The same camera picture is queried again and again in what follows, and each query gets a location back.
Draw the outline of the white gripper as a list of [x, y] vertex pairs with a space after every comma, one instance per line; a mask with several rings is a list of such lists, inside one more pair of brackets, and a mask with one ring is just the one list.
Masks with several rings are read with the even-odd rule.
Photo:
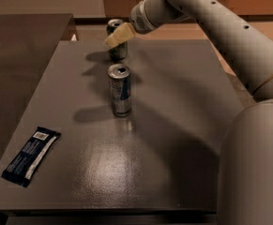
[[132, 9], [129, 22], [108, 23], [113, 32], [104, 40], [104, 48], [109, 51], [134, 38], [136, 32], [148, 34], [166, 23], [179, 23], [187, 18], [188, 15], [172, 7], [167, 0], [141, 1]]

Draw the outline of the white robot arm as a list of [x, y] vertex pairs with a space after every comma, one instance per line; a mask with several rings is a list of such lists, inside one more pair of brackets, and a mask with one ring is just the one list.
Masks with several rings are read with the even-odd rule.
[[111, 49], [166, 23], [195, 20], [256, 99], [220, 152], [218, 225], [273, 225], [273, 40], [217, 0], [144, 0], [105, 40]]

